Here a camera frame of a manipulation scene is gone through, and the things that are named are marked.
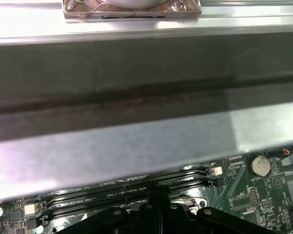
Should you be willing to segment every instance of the green circuit board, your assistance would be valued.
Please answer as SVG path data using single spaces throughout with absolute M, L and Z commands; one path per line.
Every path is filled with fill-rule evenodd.
M 264 155 L 269 160 L 267 176 L 254 176 L 248 169 L 248 160 L 257 155 Z M 221 183 L 209 182 L 202 186 L 198 182 L 196 185 L 203 177 L 197 172 L 208 167 L 221 168 L 222 173 L 206 176 Z M 0 234 L 55 234 L 109 206 L 130 209 L 137 202 L 147 201 L 144 181 L 170 186 L 171 199 L 201 198 L 206 201 L 206 206 L 279 234 L 293 234 L 293 204 L 282 162 L 278 157 L 268 157 L 267 152 L 4 201 L 0 204 L 0 212 L 3 212 Z M 124 185 L 130 185 L 130 188 L 124 190 Z
M 247 169 L 249 155 L 223 160 L 226 186 L 201 188 L 209 206 L 271 229 L 277 233 L 293 231 L 288 210 L 293 204 L 279 158 L 269 158 L 271 172 L 267 177 L 255 177 Z

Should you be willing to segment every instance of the red wire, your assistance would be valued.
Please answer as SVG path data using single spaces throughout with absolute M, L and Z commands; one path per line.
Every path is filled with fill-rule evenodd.
M 282 149 L 283 153 L 285 156 L 289 156 L 290 155 L 290 151 L 288 151 L 287 149 Z

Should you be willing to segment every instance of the chip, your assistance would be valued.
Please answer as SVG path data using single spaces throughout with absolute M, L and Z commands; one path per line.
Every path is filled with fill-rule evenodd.
M 25 230 L 24 229 L 17 229 L 15 234 L 25 234 Z
M 23 211 L 22 210 L 14 210 L 12 212 L 13 219 L 20 219 L 23 218 Z
M 217 178 L 215 179 L 215 181 L 216 181 L 216 184 L 215 184 L 216 187 L 221 187 L 226 185 L 225 180 L 223 178 Z

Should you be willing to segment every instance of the motherboard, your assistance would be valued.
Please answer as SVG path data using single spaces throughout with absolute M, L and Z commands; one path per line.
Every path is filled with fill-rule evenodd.
M 55 234 L 108 207 L 147 202 L 148 184 L 168 185 L 172 202 L 195 214 L 211 206 L 279 234 L 293 234 L 293 204 L 282 168 L 287 152 L 232 156 L 168 172 L 0 201 L 0 234 Z

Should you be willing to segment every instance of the gray metal panel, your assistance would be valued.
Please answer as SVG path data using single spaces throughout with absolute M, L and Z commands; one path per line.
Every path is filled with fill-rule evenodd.
M 0 198 L 293 142 L 293 6 L 90 24 L 59 6 L 0 4 Z

